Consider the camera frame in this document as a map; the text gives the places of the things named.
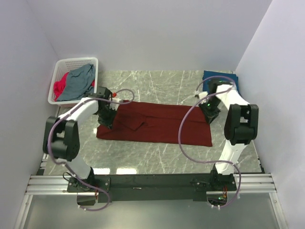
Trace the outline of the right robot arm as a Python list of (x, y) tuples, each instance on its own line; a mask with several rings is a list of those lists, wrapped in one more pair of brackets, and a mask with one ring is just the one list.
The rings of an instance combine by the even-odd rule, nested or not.
[(222, 188), (234, 183), (234, 165), (242, 151), (257, 137), (259, 108), (250, 104), (238, 93), (235, 83), (221, 77), (209, 77), (208, 91), (197, 95), (199, 107), (207, 123), (214, 121), (219, 113), (219, 103), (227, 108), (224, 124), (226, 139), (219, 162), (211, 170), (210, 186)]

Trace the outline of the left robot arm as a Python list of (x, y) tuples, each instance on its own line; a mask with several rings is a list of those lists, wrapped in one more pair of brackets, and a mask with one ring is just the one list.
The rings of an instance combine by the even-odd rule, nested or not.
[(51, 156), (55, 164), (66, 167), (74, 186), (93, 187), (96, 183), (92, 167), (79, 155), (79, 126), (91, 115), (97, 115), (100, 125), (112, 129), (122, 102), (116, 93), (101, 87), (97, 93), (87, 94), (63, 115), (47, 119), (43, 151)]

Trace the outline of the dark red t shirt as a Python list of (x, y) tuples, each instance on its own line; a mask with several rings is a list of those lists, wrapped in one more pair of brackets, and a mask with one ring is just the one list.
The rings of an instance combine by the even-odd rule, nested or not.
[(185, 105), (131, 102), (120, 105), (112, 129), (100, 125), (96, 137), (103, 140), (168, 143), (212, 147), (210, 125), (199, 107), (187, 118)]

